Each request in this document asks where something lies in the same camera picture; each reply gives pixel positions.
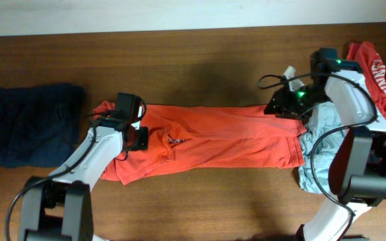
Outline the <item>orange McKinney Boyd soccer shirt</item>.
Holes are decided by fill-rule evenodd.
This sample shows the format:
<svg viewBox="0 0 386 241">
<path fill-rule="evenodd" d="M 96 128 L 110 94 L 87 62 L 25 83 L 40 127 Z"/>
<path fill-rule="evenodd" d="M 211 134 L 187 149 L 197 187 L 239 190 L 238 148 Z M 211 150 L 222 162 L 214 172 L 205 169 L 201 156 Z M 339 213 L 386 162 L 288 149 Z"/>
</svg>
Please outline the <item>orange McKinney Boyd soccer shirt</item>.
<svg viewBox="0 0 386 241">
<path fill-rule="evenodd" d="M 266 115 L 264 109 L 150 104 L 141 121 L 149 129 L 147 150 L 115 157 L 101 179 L 127 185 L 194 168 L 303 165 L 302 122 Z"/>
</svg>

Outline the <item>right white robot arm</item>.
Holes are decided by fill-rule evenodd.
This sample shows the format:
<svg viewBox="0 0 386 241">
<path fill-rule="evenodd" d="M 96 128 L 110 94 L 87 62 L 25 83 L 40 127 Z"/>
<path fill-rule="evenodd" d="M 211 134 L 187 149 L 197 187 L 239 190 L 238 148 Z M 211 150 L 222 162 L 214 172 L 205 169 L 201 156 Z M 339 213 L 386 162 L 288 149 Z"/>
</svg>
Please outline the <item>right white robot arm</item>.
<svg viewBox="0 0 386 241">
<path fill-rule="evenodd" d="M 311 55 L 308 77 L 313 82 L 305 85 L 288 67 L 264 113 L 301 119 L 331 101 L 346 137 L 330 165 L 324 203 L 291 239 L 350 240 L 346 233 L 355 220 L 386 199 L 386 119 L 367 90 L 360 64 L 340 59 L 335 49 Z"/>
</svg>

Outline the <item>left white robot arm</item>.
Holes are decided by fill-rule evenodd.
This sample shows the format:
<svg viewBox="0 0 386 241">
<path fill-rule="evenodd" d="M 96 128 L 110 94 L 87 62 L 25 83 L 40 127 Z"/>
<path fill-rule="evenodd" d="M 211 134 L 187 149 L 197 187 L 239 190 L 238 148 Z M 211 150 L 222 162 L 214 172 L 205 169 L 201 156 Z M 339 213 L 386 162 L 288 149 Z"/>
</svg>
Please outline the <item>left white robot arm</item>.
<svg viewBox="0 0 386 241">
<path fill-rule="evenodd" d="M 115 108 L 90 115 L 79 147 L 47 177 L 30 177 L 5 218 L 5 237 L 15 204 L 21 202 L 18 240 L 99 240 L 94 232 L 91 193 L 109 163 L 120 154 L 148 148 L 148 129 L 140 125 L 145 101 L 118 93 Z"/>
</svg>

